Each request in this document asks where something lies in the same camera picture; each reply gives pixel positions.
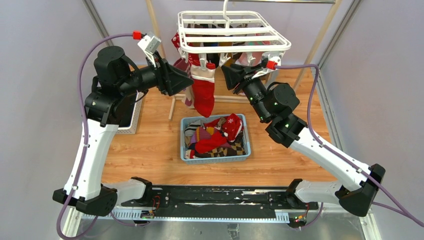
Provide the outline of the white hanger clip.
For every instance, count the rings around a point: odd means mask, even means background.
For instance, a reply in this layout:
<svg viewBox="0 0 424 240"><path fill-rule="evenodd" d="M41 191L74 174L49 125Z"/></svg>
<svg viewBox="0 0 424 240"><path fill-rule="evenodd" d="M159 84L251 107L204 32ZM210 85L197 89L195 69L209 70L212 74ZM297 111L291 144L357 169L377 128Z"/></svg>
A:
<svg viewBox="0 0 424 240"><path fill-rule="evenodd" d="M200 53L199 55L198 55L198 57L199 57L199 66L200 66L200 68L203 70L203 71L206 71L208 68L207 68L207 64L208 64L208 61L207 61L207 54L206 53Z"/></svg>

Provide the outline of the wooden drying rack stand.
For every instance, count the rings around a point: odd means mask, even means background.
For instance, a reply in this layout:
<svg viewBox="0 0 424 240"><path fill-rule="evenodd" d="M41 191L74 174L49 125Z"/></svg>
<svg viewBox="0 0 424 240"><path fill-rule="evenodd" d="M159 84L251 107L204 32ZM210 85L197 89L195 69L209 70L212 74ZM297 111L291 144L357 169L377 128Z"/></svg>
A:
<svg viewBox="0 0 424 240"><path fill-rule="evenodd" d="M215 67L208 55L218 56L227 89L233 96L213 95L214 102L249 103L255 110L271 94L276 82L262 83L286 69L282 63L291 42L279 33L260 13L252 10L184 10L177 15L175 35L177 51L187 63L183 70L194 80L191 86L193 105L199 110L205 98L203 90L215 80Z"/></svg>

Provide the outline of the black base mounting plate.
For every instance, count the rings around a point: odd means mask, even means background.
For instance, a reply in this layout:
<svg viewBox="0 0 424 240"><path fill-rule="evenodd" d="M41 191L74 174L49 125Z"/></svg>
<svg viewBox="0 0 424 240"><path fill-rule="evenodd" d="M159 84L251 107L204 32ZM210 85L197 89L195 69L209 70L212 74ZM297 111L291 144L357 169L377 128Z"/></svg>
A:
<svg viewBox="0 0 424 240"><path fill-rule="evenodd" d="M318 210L319 204L291 206L284 186L155 185L150 200L128 200L123 207L155 210L155 216L191 219L273 219L276 211Z"/></svg>

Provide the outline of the red beige christmas sock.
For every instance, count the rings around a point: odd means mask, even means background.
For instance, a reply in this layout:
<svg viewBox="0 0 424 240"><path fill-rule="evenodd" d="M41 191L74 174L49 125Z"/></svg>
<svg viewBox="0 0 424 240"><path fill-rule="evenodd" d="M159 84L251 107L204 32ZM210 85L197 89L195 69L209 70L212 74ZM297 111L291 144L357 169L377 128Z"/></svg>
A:
<svg viewBox="0 0 424 240"><path fill-rule="evenodd" d="M188 63L190 65L190 76L194 81L192 85L193 106L200 115L208 118L215 105L216 65L207 61L205 68L202 68L199 56L193 53L188 54Z"/></svg>

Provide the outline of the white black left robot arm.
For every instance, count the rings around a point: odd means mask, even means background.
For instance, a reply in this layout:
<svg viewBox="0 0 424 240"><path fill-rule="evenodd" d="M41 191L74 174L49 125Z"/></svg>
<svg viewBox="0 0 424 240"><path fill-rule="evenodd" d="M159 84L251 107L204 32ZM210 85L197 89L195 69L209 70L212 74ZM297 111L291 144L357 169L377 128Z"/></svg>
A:
<svg viewBox="0 0 424 240"><path fill-rule="evenodd" d="M138 68L119 46L101 49L94 60L96 76L82 105L83 129L74 167L53 200L84 214L105 217L121 203L135 200L145 207L154 199L152 183L140 177L102 184L110 144L130 114L137 94L151 88L173 96L191 86L188 74L168 63L158 52L148 66Z"/></svg>

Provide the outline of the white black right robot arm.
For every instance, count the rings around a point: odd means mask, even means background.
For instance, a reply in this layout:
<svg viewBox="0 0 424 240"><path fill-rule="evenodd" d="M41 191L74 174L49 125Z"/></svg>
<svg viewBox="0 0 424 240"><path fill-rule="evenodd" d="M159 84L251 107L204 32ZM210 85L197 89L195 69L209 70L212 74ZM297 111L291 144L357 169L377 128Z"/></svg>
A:
<svg viewBox="0 0 424 240"><path fill-rule="evenodd" d="M294 179L286 189L286 203L294 209L311 202L337 204L355 216L366 216L385 169L379 164L362 163L321 138L309 122L294 114L300 100L288 83L265 86L261 82L260 75L267 72L263 64L231 64L221 69L226 87L235 94L246 95L260 121L267 124L266 132L274 142L302 153L336 178L333 182Z"/></svg>

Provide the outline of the white perforated side basket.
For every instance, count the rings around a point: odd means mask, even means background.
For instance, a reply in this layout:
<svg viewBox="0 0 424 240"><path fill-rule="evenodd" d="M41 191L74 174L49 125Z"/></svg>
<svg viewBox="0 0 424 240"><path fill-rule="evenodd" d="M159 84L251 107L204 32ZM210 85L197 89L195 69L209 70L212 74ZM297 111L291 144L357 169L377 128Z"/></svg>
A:
<svg viewBox="0 0 424 240"><path fill-rule="evenodd" d="M125 113L122 121L119 124L118 135L134 135L137 131L139 117L141 113L141 106L143 103L142 92L138 92L133 98L134 103L130 105L130 109Z"/></svg>

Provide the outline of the white plastic sock hanger frame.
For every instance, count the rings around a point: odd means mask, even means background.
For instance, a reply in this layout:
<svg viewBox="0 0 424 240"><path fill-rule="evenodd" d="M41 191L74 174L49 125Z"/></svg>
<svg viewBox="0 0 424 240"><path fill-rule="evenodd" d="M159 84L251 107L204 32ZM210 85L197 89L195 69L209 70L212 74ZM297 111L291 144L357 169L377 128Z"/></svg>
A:
<svg viewBox="0 0 424 240"><path fill-rule="evenodd" d="M202 62L208 54L218 54L226 62L228 54L272 52L284 54L291 42L260 13L251 10L184 10L177 15L178 52L188 60L198 55Z"/></svg>

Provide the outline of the red snowflake hanging sock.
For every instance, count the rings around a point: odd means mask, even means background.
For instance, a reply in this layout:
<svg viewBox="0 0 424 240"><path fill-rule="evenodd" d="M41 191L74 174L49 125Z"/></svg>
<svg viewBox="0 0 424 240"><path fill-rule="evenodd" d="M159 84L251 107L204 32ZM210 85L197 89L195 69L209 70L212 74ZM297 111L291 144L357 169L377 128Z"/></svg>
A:
<svg viewBox="0 0 424 240"><path fill-rule="evenodd" d="M177 31L175 33L175 35L171 38L171 42L173 44L173 46L175 47L175 49L180 52L181 50L181 45L180 45L180 35L179 32Z"/></svg>

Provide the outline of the pink green hanging sock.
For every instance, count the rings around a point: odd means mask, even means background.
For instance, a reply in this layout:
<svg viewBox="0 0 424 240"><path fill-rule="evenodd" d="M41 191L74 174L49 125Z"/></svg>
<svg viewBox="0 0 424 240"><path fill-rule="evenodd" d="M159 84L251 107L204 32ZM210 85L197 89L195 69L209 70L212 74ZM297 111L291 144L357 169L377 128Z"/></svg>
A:
<svg viewBox="0 0 424 240"><path fill-rule="evenodd" d="M246 46L263 46L268 45L269 41L248 41L245 43ZM237 53L235 64L243 65L243 66L256 66L262 60L263 52L243 52Z"/></svg>

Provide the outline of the blue plastic laundry basket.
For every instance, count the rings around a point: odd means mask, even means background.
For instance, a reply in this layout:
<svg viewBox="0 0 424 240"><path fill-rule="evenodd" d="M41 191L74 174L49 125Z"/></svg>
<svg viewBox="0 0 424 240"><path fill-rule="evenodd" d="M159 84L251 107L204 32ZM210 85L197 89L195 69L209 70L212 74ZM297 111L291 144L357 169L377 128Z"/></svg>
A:
<svg viewBox="0 0 424 240"><path fill-rule="evenodd" d="M186 164L245 161L252 153L246 117L185 117L180 121L179 149Z"/></svg>

